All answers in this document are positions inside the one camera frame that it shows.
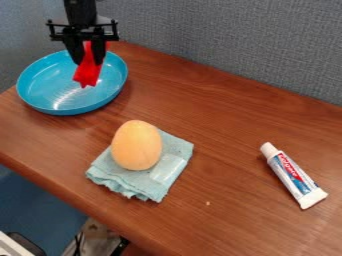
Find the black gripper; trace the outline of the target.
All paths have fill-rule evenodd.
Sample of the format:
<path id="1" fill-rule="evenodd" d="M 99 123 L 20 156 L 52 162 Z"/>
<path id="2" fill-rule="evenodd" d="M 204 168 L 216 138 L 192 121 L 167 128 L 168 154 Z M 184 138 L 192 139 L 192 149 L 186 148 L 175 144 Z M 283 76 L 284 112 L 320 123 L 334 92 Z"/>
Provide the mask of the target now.
<path id="1" fill-rule="evenodd" d="M 117 41 L 117 21 L 97 14 L 96 0 L 63 0 L 67 21 L 45 23 L 52 41 L 63 41 L 72 61 L 79 65 L 84 57 L 83 41 L 91 41 L 93 61 L 103 63 L 105 41 Z"/>

